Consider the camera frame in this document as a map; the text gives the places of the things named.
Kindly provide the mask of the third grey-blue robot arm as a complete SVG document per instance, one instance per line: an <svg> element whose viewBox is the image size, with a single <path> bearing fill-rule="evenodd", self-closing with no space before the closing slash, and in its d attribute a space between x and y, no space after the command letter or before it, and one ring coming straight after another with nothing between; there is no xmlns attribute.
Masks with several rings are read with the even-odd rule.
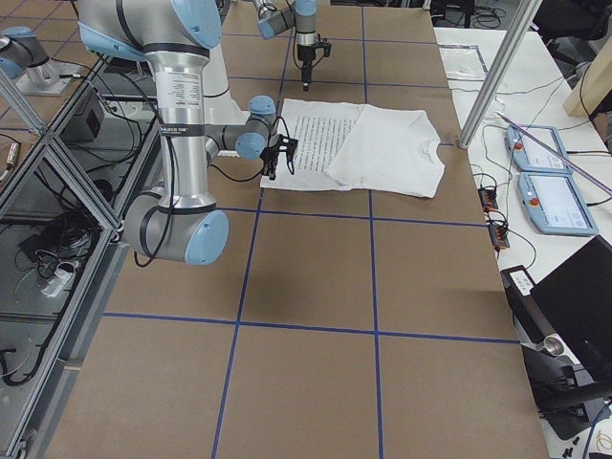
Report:
<svg viewBox="0 0 612 459"><path fill-rule="evenodd" d="M36 34L15 26L1 32L1 70L28 96L60 96L81 66L49 57Z"/></svg>

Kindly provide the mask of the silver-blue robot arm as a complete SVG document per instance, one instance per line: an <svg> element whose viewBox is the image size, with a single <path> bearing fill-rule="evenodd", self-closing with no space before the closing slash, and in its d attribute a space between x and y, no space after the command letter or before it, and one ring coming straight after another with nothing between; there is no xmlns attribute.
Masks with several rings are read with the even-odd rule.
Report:
<svg viewBox="0 0 612 459"><path fill-rule="evenodd" d="M222 28L213 1L82 1L79 11L89 50L146 62L155 81L164 183L129 206L124 240L151 259L214 262L229 219L208 190L208 167L223 150L273 164L282 140L273 100L253 98L242 124L205 122L204 69Z"/></svg>
<svg viewBox="0 0 612 459"><path fill-rule="evenodd" d="M258 18L258 30L264 39L271 39L290 29L295 32L295 66L300 71L302 89L310 90L312 73L316 66L317 50L326 51L328 42L317 34L317 2L286 2L280 9L272 1L252 1Z"/></svg>

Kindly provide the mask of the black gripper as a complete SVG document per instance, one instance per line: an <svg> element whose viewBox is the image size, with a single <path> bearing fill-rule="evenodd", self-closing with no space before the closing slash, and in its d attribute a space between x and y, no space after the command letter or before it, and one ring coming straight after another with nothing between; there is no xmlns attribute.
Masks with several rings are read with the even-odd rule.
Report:
<svg viewBox="0 0 612 459"><path fill-rule="evenodd" d="M276 178L276 167L280 148L278 146L268 146L261 153L261 160L265 168L265 176L271 181Z"/></svg>
<svg viewBox="0 0 612 459"><path fill-rule="evenodd" d="M309 92L312 84L312 72L315 59L317 57L317 51L315 45L301 45L296 46L296 58L298 61L298 67L300 68L302 89L304 92Z"/></svg>

